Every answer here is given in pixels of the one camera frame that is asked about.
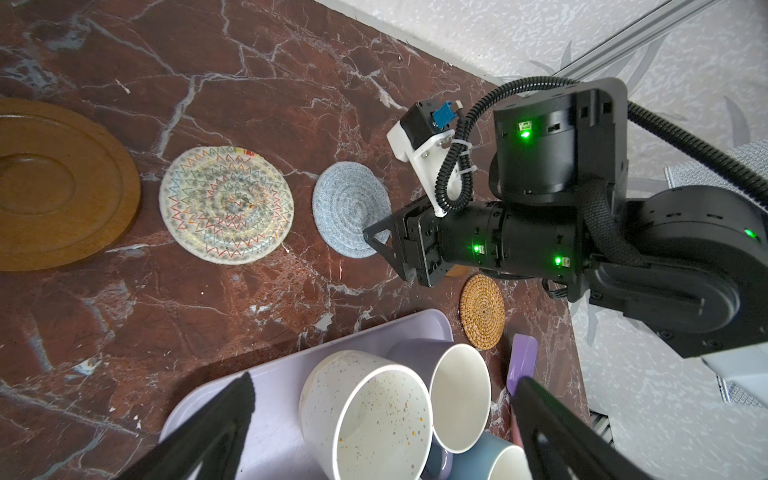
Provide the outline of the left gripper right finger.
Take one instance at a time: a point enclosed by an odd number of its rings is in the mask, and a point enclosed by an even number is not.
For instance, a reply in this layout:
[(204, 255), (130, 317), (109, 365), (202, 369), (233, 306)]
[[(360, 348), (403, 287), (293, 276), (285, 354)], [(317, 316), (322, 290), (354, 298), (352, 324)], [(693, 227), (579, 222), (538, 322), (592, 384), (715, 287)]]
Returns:
[(534, 479), (647, 479), (530, 377), (518, 381), (512, 408)]

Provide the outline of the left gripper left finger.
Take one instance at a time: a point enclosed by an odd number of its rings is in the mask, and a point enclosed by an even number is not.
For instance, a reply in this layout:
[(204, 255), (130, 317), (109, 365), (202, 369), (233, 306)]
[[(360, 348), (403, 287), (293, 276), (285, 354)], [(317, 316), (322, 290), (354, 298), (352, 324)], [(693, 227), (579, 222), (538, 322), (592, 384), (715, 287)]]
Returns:
[(233, 479), (255, 411), (251, 376), (227, 385), (120, 477), (122, 479)]

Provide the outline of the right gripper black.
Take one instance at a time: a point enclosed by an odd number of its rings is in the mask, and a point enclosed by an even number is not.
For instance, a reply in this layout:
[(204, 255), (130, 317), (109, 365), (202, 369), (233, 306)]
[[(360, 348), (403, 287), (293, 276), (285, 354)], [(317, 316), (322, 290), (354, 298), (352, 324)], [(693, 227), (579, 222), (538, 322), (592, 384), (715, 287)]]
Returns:
[(420, 197), (366, 227), (363, 238), (404, 281), (435, 287), (444, 276), (438, 251), (439, 221), (427, 197)]

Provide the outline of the rattan wicker coaster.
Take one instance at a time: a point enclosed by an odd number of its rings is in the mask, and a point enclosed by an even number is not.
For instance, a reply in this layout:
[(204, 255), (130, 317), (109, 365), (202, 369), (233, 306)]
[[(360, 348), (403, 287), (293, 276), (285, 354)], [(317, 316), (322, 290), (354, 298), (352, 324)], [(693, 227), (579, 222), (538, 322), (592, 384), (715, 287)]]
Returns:
[(464, 285), (459, 305), (460, 320), (469, 342), (479, 350), (489, 350), (500, 341), (505, 325), (505, 307), (497, 283), (482, 274)]

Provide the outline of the lilac mug white inside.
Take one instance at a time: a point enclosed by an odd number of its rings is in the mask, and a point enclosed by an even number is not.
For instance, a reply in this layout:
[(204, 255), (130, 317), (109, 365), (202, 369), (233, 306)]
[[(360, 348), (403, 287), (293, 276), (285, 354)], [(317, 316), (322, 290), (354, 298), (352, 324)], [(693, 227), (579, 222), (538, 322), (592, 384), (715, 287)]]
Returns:
[(490, 414), (491, 381), (482, 355), (468, 344), (420, 338), (395, 344), (386, 358), (411, 368), (424, 381), (439, 445), (452, 454), (470, 450)]

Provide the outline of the white speckled mug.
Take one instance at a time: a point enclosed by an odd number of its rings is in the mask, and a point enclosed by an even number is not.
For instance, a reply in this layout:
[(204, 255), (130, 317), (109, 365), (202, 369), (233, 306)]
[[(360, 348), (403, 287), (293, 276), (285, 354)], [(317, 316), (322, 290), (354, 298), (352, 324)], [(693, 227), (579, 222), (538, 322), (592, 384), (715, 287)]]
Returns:
[(299, 418), (329, 479), (418, 479), (431, 449), (424, 381), (405, 365), (358, 350), (333, 353), (312, 370)]

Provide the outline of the brown wooden coaster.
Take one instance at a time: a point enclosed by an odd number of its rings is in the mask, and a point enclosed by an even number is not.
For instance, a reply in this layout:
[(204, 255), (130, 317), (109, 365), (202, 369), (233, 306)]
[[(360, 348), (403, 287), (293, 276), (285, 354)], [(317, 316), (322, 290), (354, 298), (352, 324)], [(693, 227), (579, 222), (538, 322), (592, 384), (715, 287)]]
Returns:
[(57, 105), (2, 99), (2, 271), (100, 252), (128, 230), (140, 199), (136, 164), (104, 127)]
[(471, 268), (464, 265), (453, 265), (451, 269), (446, 273), (449, 278), (459, 278), (467, 275), (471, 272)]

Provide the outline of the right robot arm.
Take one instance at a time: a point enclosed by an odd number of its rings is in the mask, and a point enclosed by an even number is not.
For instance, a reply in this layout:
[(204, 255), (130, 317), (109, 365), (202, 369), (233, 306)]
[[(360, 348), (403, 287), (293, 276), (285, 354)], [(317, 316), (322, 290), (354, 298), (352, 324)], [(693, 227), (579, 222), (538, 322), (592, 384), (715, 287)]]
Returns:
[[(629, 123), (730, 187), (629, 198)], [(521, 78), (468, 111), (424, 100), (390, 138), (403, 158), (439, 151), (424, 195), (363, 233), (402, 279), (432, 287), (458, 265), (540, 279), (553, 298), (644, 323), (724, 379), (766, 372), (767, 183), (631, 102), (621, 80)]]

